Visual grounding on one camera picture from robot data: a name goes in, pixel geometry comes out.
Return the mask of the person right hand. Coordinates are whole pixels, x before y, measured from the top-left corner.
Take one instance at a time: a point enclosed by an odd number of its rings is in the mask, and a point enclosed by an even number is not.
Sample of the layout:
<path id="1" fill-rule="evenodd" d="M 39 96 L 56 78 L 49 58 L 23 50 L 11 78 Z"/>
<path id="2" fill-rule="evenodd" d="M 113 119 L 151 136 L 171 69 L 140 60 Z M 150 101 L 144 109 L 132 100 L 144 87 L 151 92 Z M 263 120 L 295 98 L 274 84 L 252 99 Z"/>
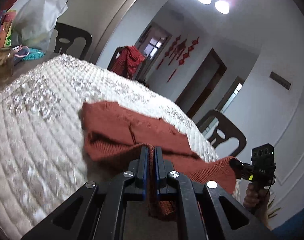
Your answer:
<path id="1" fill-rule="evenodd" d="M 266 189 L 257 189 L 256 185 L 249 183 L 245 191 L 243 206 L 248 210 L 266 211 L 270 199 L 270 192 Z"/>

